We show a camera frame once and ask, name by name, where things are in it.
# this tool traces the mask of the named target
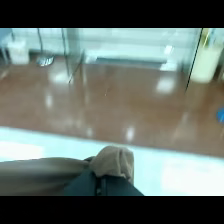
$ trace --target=blue object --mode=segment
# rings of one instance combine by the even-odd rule
[[[224,108],[219,109],[216,116],[219,122],[224,123]]]

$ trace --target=beige fabric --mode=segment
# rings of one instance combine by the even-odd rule
[[[0,195],[58,195],[84,169],[100,177],[123,176],[133,183],[134,157],[126,148],[107,146],[86,160],[43,158],[0,163]]]

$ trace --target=brown floor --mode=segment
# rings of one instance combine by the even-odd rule
[[[224,157],[224,128],[215,118],[222,84],[190,83],[185,94],[178,74],[95,64],[68,85],[61,60],[4,71],[1,126]],[[167,82],[174,84],[169,93]]]

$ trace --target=white bucket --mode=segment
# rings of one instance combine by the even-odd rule
[[[28,64],[30,61],[29,50],[25,41],[14,41],[8,43],[9,55],[12,64]]]
[[[195,82],[208,83],[212,80],[222,47],[199,47],[196,55],[191,80]]]

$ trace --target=white bin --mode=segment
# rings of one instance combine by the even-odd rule
[[[8,50],[12,64],[29,63],[29,50],[27,49],[25,41],[14,41],[8,43]]]
[[[190,79],[195,82],[208,83],[212,80],[222,47],[203,48],[199,46]]]

